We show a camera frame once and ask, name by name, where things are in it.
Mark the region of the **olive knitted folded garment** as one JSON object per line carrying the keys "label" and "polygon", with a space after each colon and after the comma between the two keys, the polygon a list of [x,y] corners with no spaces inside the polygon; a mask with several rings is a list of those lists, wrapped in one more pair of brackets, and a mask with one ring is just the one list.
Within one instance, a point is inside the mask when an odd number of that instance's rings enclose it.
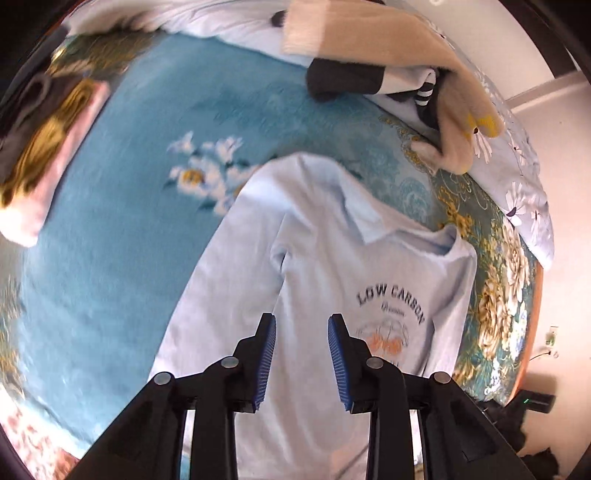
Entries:
{"label": "olive knitted folded garment", "polygon": [[76,120],[90,103],[95,87],[93,80],[81,80],[35,131],[8,179],[1,184],[2,208],[7,207],[15,196],[28,195],[39,184]]}

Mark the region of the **black device on floor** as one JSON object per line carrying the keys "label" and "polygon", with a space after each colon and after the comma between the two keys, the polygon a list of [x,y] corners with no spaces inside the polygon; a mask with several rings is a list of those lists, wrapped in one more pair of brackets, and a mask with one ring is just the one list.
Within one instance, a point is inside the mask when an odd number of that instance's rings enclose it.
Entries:
{"label": "black device on floor", "polygon": [[507,408],[532,410],[543,414],[549,414],[554,406],[556,396],[520,389],[513,399],[506,405]]}

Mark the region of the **black striped garment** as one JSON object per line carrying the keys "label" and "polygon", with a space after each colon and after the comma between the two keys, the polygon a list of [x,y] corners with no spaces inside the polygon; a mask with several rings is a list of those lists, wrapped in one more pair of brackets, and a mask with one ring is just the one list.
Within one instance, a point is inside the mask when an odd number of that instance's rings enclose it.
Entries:
{"label": "black striped garment", "polygon": [[396,105],[410,107],[412,119],[439,129],[437,120],[437,68],[384,67],[315,58],[308,67],[308,93],[318,102],[344,93],[385,96]]}

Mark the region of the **teal floral bed blanket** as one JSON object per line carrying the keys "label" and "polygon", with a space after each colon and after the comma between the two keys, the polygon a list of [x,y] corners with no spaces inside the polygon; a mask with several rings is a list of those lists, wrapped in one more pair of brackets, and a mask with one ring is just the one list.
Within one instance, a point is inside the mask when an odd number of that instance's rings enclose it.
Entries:
{"label": "teal floral bed blanket", "polygon": [[459,384],[507,403],[523,368],[537,263],[470,176],[431,173],[393,101],[308,95],[304,68],[218,40],[114,33],[54,62],[111,94],[55,191],[35,246],[5,272],[2,379],[83,454],[145,383],[238,175],[297,151],[331,157],[430,229],[459,226],[478,270]]}

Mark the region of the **dark grey folded garment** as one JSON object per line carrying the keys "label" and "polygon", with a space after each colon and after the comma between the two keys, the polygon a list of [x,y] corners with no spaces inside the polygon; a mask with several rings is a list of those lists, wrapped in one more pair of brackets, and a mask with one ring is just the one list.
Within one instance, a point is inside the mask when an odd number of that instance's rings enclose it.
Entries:
{"label": "dark grey folded garment", "polygon": [[1,118],[1,182],[6,181],[35,131],[82,81],[80,75],[35,74]]}

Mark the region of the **pink folded garment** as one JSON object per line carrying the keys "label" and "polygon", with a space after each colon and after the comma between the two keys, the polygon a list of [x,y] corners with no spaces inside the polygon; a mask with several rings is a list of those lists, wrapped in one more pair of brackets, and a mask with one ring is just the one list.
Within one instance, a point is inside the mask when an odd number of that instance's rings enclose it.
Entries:
{"label": "pink folded garment", "polygon": [[37,244],[58,184],[109,96],[108,83],[97,82],[89,104],[74,122],[39,184],[30,194],[16,197],[1,209],[1,234],[6,240],[24,248]]}

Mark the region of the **grey floral duvet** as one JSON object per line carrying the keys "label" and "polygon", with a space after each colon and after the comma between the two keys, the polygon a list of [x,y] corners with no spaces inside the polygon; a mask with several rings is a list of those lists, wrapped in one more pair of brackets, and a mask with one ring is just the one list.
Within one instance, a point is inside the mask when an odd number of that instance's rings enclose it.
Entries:
{"label": "grey floral duvet", "polygon": [[[307,67],[311,58],[283,54],[280,33],[270,25],[270,16],[284,6],[283,1],[85,1],[66,22],[73,35],[101,34],[121,27],[214,37]],[[548,269],[554,260],[554,233],[538,157],[496,87],[476,66],[470,69],[497,107],[505,131],[491,140],[482,134],[476,136],[475,163],[469,174],[506,214],[541,266]]]}

